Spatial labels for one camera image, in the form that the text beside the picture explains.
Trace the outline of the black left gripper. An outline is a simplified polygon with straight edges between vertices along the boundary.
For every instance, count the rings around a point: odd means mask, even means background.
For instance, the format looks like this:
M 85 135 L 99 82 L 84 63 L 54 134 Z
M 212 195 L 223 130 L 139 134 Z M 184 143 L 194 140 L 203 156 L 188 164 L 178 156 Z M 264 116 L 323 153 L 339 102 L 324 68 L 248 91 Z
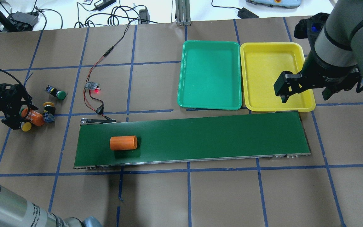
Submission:
M 0 84 L 0 111 L 4 113 L 1 122 L 13 130 L 21 129 L 26 119 L 21 116 L 22 106 L 32 106 L 32 96 L 21 84 Z

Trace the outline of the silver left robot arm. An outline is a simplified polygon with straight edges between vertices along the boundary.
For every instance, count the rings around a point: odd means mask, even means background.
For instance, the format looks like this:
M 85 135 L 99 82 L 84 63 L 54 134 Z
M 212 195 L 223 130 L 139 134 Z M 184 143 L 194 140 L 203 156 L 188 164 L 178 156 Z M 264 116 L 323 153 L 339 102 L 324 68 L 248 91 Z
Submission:
M 20 110 L 23 106 L 28 107 L 25 116 L 22 116 Z M 28 94 L 26 88 L 21 84 L 0 84 L 0 111 L 3 112 L 3 124 L 13 130 L 21 128 L 23 122 L 27 122 L 26 117 L 30 110 L 38 110 L 38 107 L 32 104 L 32 97 Z

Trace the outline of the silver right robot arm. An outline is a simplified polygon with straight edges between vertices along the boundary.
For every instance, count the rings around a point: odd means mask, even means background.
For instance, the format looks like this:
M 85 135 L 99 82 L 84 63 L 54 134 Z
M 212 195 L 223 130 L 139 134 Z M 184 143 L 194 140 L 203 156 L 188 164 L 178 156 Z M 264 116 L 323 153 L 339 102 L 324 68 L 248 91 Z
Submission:
M 324 100 L 354 86 L 363 91 L 363 0 L 337 1 L 316 34 L 312 24 L 320 19 L 315 15 L 297 25 L 307 29 L 311 51 L 298 73 L 283 71 L 274 83 L 275 95 L 283 103 L 309 89 L 323 88 Z

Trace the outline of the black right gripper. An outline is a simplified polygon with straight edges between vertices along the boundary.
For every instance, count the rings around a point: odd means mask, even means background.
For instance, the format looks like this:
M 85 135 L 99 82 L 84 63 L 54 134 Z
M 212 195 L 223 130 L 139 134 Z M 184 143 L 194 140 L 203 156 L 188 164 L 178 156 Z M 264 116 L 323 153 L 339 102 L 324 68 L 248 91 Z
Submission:
M 304 89 L 324 88 L 322 97 L 326 101 L 341 90 L 349 91 L 354 87 L 356 92 L 363 91 L 358 66 L 333 66 L 321 60 L 317 54 L 309 54 L 298 74 L 281 72 L 274 83 L 274 92 L 282 103 L 287 103 L 290 96 L 300 94 Z

